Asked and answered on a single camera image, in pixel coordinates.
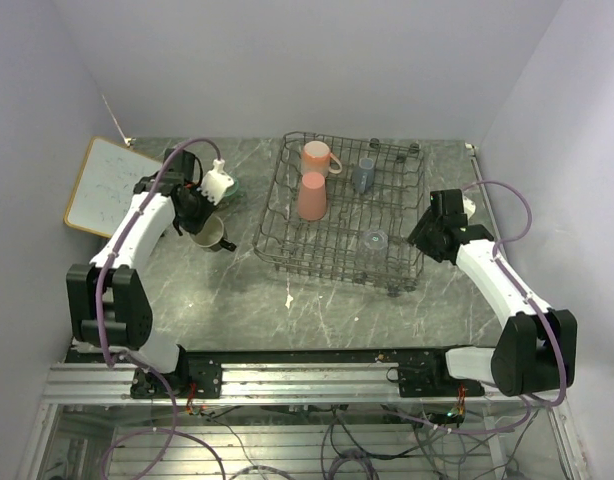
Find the pink mug with handle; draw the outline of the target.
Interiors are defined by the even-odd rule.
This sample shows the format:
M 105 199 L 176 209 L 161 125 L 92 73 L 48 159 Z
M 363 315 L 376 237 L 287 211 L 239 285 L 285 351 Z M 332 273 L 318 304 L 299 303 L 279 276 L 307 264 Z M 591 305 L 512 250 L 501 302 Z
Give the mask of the pink mug with handle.
M 323 177 L 342 172 L 342 164 L 331 148 L 323 141 L 307 142 L 301 152 L 301 173 L 319 173 Z

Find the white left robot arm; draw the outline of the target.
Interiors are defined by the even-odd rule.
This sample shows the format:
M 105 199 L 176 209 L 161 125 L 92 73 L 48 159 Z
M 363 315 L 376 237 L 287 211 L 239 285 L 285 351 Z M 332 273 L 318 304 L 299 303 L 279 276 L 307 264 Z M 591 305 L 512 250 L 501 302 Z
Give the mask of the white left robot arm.
M 216 204 L 203 194 L 203 169 L 196 155 L 170 148 L 165 161 L 162 171 L 134 186 L 129 211 L 111 239 L 89 263 L 70 267 L 66 285 L 78 345 L 99 350 L 106 363 L 127 351 L 157 371 L 155 384 L 165 395 L 179 397 L 189 389 L 191 373 L 180 365 L 182 348 L 153 329 L 139 272 L 168 227 L 195 235 Z

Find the blue grey plastic cup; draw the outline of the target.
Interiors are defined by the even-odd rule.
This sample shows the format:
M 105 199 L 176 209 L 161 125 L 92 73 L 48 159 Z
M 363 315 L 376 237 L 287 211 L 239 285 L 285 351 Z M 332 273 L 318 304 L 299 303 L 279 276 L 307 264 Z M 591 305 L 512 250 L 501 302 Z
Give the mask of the blue grey plastic cup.
M 365 194 L 372 187 L 375 176 L 375 160 L 364 157 L 358 160 L 352 172 L 352 184 L 358 194 Z

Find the pink tumbler cup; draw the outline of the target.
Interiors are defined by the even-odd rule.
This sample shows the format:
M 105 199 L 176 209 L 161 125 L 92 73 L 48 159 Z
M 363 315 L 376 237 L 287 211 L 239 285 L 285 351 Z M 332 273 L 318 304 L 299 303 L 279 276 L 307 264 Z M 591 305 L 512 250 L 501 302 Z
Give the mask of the pink tumbler cup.
M 318 221 L 327 212 L 326 180 L 318 172 L 302 176 L 298 192 L 298 215 L 303 220 Z

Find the green mug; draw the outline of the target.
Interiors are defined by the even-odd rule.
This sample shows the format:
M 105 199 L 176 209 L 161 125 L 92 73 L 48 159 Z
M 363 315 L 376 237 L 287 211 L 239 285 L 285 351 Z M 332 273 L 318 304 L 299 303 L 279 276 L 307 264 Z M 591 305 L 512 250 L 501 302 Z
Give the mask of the green mug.
M 230 187 L 228 187 L 227 190 L 225 191 L 225 194 L 219 203 L 220 206 L 229 204 L 230 202 L 237 199 L 238 195 L 240 194 L 241 186 L 240 186 L 239 179 L 233 176 L 232 180 L 233 180 L 233 184 Z

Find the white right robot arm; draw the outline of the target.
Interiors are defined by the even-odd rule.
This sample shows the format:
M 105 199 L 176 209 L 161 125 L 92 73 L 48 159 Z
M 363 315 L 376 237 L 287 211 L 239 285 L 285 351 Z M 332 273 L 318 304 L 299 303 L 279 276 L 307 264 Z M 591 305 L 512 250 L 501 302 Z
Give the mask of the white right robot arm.
M 534 400 L 554 391 L 560 405 L 573 384 L 578 323 L 567 309 L 557 310 L 513 270 L 501 245 L 470 219 L 474 203 L 460 189 L 430 194 L 430 205 L 408 237 L 427 257 L 449 262 L 478 288 L 502 327 L 493 348 L 452 347 L 445 361 L 427 373 L 429 387 L 446 396 L 463 380 L 476 380 L 513 397 Z

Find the black mug white inside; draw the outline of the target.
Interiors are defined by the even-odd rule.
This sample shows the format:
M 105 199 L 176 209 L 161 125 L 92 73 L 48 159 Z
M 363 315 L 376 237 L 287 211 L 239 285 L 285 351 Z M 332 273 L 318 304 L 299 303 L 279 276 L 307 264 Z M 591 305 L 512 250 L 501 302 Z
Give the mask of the black mug white inside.
M 190 237 L 196 245 L 211 252 L 234 252 L 237 248 L 236 244 L 228 240 L 223 220 L 215 214 L 207 219 L 199 233 L 191 234 Z

